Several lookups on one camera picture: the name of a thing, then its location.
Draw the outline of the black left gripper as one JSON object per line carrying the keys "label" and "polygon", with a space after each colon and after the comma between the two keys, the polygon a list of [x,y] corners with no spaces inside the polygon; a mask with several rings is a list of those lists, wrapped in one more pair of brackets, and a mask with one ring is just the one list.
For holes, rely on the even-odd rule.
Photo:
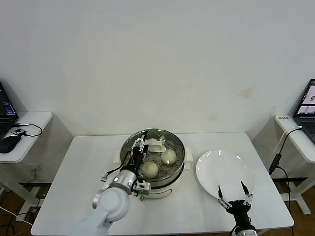
{"label": "black left gripper", "polygon": [[142,165],[143,162],[143,153],[142,152],[147,152],[149,145],[145,144],[145,140],[147,137],[148,131],[144,131],[139,138],[137,138],[131,149],[132,151],[132,159],[133,159],[133,165],[132,169],[133,170],[139,170],[140,166]]}

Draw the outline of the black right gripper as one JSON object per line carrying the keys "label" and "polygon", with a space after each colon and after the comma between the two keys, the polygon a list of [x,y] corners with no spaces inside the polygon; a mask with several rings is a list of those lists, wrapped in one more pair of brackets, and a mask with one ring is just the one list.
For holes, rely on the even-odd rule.
{"label": "black right gripper", "polygon": [[253,193],[250,193],[248,188],[241,181],[243,191],[245,193],[244,200],[235,200],[227,202],[223,198],[220,185],[218,185],[218,202],[220,205],[226,209],[229,214],[232,214],[236,225],[250,225],[250,220],[248,217],[248,212],[251,209]]}

